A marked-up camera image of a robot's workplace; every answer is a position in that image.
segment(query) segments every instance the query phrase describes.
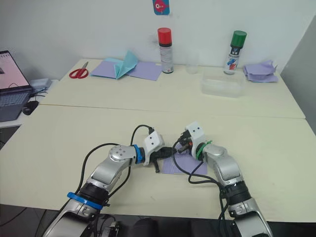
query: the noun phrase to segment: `scissors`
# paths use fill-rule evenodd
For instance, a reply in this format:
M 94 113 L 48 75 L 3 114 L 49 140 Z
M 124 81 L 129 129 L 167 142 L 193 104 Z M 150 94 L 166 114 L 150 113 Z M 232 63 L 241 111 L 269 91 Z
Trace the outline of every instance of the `scissors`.
M 79 69 L 76 69 L 74 71 L 72 71 L 70 74 L 69 74 L 69 77 L 70 78 L 77 78 L 77 79 L 82 79 L 82 78 L 86 78 L 89 74 L 89 71 L 86 69 L 88 65 L 88 62 L 86 62 L 82 68 L 79 68 Z

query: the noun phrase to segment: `table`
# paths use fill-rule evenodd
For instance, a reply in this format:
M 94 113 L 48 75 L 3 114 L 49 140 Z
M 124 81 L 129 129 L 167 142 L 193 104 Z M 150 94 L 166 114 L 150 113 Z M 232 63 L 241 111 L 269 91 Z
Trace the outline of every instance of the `table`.
M 141 123 L 154 126 L 172 145 L 197 118 L 207 138 L 236 159 L 267 220 L 316 222 L 316 190 L 311 187 L 316 137 L 304 119 L 292 118 L 40 105 L 0 151 L 0 202 L 59 209 L 67 193 L 77 188 L 82 161 L 93 147 L 129 144 Z M 146 133 L 140 129 L 135 143 L 141 144 Z M 91 155 L 85 179 L 108 150 Z M 155 174 L 153 166 L 142 165 L 133 167 L 110 204 L 104 212 L 191 218 L 217 218 L 220 213 L 216 186 L 190 185 L 186 175 Z
M 51 91 L 52 88 L 55 87 L 55 85 L 59 82 L 59 80 L 52 80 L 50 87 L 47 89 L 47 93 L 49 93 Z M 39 101 L 41 103 L 41 101 L 43 100 L 44 97 L 42 96 L 37 96 L 36 100 Z M 29 101 L 33 101 L 35 100 L 35 97 L 30 98 Z M 16 120 L 12 120 L 12 121 L 6 121 L 6 122 L 0 122 L 0 128 L 6 128 L 6 127 L 17 127 L 17 126 L 21 126 L 23 124 L 23 122 L 27 119 L 29 119 L 31 116 L 29 115 L 25 115 L 24 113 L 20 113 L 19 117 Z
M 86 61 L 89 61 L 87 69 L 90 72 L 101 62 L 96 59 L 81 59 L 71 70 L 82 67 Z M 222 68 L 212 70 L 215 75 L 223 74 Z M 161 73 L 157 81 L 129 76 L 119 80 L 101 77 L 71 79 L 68 74 L 43 100 L 43 104 L 199 112 L 218 116 L 305 118 L 279 74 L 278 83 L 245 81 L 245 93 L 240 98 L 202 94 L 199 84 L 202 73 L 189 75 L 184 66 L 175 66 L 175 71 L 171 74 Z

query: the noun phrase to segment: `blue ring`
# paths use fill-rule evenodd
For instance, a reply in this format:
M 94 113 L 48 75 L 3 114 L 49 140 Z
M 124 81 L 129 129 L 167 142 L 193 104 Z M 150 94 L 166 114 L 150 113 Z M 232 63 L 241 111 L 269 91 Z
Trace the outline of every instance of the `blue ring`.
M 137 154 L 137 160 L 136 160 L 136 164 L 139 164 L 142 162 L 143 160 L 143 157 L 142 157 L 142 154 L 140 153 L 140 150 L 138 148 L 137 145 L 133 145 L 135 147 L 135 150 L 136 150 L 136 154 Z
M 91 207 L 93 207 L 93 208 L 95 208 L 95 209 L 97 209 L 97 210 L 102 210 L 102 208 L 103 208 L 102 205 L 96 204 L 95 202 L 92 202 L 92 201 L 88 201 L 88 200 L 86 200 L 86 199 L 84 199 L 84 198 L 82 198 L 82 197 L 77 196 L 76 194 L 74 194 L 74 193 L 72 193 L 72 192 L 69 192 L 69 193 L 67 194 L 67 197 L 69 197 L 69 198 L 71 198 L 71 199 L 74 199 L 74 200 L 76 200 L 76 201 L 78 201 L 78 202 L 81 202 L 81 203 L 83 203 L 83 204 L 86 204 L 86 205 L 88 205 L 88 206 L 91 206 Z

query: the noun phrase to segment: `purple paper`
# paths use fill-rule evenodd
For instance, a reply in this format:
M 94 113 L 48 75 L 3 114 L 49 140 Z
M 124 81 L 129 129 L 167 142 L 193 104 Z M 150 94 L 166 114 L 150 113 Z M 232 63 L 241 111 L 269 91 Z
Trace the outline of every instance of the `purple paper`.
M 161 73 L 161 66 L 156 63 L 139 62 L 134 69 L 127 74 L 131 77 L 157 80 Z
M 117 62 L 112 61 L 102 61 L 98 67 L 96 67 L 91 75 L 106 78 L 116 78 L 114 65 Z M 131 77 L 157 80 L 161 73 L 161 66 L 156 65 L 156 63 L 149 62 L 139 62 L 134 69 L 126 73 Z
M 277 82 L 274 75 L 277 67 L 273 66 L 273 61 L 269 60 L 258 64 L 249 64 L 243 67 L 243 72 L 247 79 L 252 82 Z
M 192 172 L 200 163 L 199 160 L 194 159 L 190 154 L 175 154 L 174 155 L 178 165 L 188 172 Z M 181 174 L 182 172 L 175 166 L 171 158 L 163 160 L 162 165 L 163 174 Z M 195 174 L 207 174 L 207 165 L 203 163 L 195 172 Z
M 106 78 L 116 78 L 114 65 L 116 62 L 102 61 L 98 67 L 96 67 L 91 75 Z

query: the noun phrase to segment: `spray can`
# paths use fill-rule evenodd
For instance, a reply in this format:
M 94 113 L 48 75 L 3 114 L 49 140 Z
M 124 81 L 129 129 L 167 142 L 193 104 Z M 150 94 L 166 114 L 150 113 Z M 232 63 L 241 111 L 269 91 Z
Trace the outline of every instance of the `spray can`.
M 232 42 L 231 42 L 231 51 L 228 54 L 228 57 L 224 65 L 224 73 L 234 74 L 236 67 L 238 65 L 240 50 L 243 47 L 247 33 L 245 31 L 234 31 Z
M 159 28 L 158 40 L 159 40 L 159 46 L 160 46 L 162 71 L 164 73 L 172 73 L 173 61 L 172 61 L 171 30 L 169 28 Z

